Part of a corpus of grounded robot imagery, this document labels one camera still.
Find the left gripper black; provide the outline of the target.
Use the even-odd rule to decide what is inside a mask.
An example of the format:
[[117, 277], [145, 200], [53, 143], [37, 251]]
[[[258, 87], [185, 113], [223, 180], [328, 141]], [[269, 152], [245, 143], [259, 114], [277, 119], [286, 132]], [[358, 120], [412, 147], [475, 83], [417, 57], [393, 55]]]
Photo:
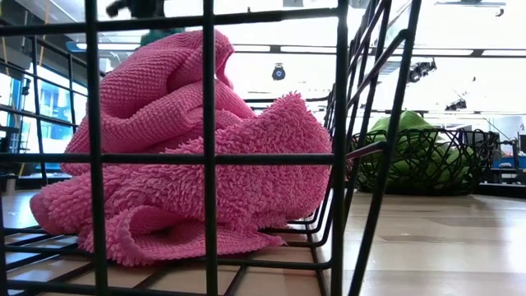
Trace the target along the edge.
[[132, 18], [165, 17], [165, 0], [114, 0], [106, 7], [108, 16], [115, 17], [122, 9], [127, 9]]

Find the teal blue microfiber towel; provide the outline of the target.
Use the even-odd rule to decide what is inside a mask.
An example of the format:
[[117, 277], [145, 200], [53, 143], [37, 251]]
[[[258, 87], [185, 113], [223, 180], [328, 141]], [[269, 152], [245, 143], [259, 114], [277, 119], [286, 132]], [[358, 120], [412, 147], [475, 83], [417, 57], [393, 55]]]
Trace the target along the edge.
[[159, 39], [163, 39], [163, 38], [166, 38], [170, 35], [175, 35], [175, 34], [179, 34], [179, 33], [183, 33], [185, 32], [186, 29], [181, 27], [181, 28], [171, 28], [171, 29], [153, 29], [153, 30], [149, 30], [145, 35], [142, 35], [141, 36], [141, 42], [140, 42], [140, 46], [143, 47], [143, 46], [146, 46], [148, 44], [151, 44]]

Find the pink microfiber towel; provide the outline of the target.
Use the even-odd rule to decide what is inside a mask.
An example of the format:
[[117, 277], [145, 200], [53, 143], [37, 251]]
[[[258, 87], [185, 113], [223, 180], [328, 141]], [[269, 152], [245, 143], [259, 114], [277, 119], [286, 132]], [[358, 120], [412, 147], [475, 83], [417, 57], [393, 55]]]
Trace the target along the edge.
[[[103, 153], [162, 153], [203, 135], [203, 33], [170, 35], [138, 48], [100, 82]], [[225, 75], [234, 48], [215, 31], [215, 129], [256, 115]], [[65, 153], [89, 153], [88, 115]]]
[[[328, 153], [330, 137], [298, 94], [215, 134], [221, 154]], [[216, 169], [217, 252], [279, 246], [266, 233], [309, 216], [322, 202], [326, 165], [220, 165]], [[106, 247], [124, 266], [205, 254], [204, 174], [200, 165], [113, 164], [103, 171]], [[92, 251], [90, 175], [44, 187], [31, 212], [50, 234], [75, 234]]]

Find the green microfiber towel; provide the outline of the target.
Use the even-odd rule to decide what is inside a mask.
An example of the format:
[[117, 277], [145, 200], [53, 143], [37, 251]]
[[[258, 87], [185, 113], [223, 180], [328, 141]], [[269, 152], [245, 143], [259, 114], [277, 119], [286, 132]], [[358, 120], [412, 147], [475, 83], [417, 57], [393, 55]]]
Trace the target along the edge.
[[471, 147], [453, 142], [403, 137], [394, 148], [386, 190], [401, 194], [436, 194], [450, 186], [469, 183], [479, 158]]
[[[367, 135], [370, 138], [375, 138], [377, 141], [384, 141], [390, 127], [391, 117], [380, 118], [369, 129]], [[433, 126], [424, 120], [418, 113], [410, 110], [403, 111], [399, 117], [397, 138], [411, 136], [415, 137], [420, 134], [422, 130], [431, 130]]]

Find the long ceiling light fixture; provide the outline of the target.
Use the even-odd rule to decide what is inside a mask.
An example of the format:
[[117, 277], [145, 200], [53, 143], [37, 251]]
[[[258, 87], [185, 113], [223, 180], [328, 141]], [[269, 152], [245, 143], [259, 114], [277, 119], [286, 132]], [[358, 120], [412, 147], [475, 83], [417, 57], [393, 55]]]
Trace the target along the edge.
[[463, 7], [505, 7], [506, 2], [494, 2], [491, 0], [438, 0], [436, 5], [450, 5]]

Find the black metal rail frame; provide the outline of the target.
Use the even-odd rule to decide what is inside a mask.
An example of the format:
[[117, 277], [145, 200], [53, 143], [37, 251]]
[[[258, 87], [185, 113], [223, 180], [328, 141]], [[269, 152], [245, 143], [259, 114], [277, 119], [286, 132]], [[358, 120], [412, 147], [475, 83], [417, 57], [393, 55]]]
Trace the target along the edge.
[[526, 199], [526, 185], [480, 183], [473, 193], [484, 196]]

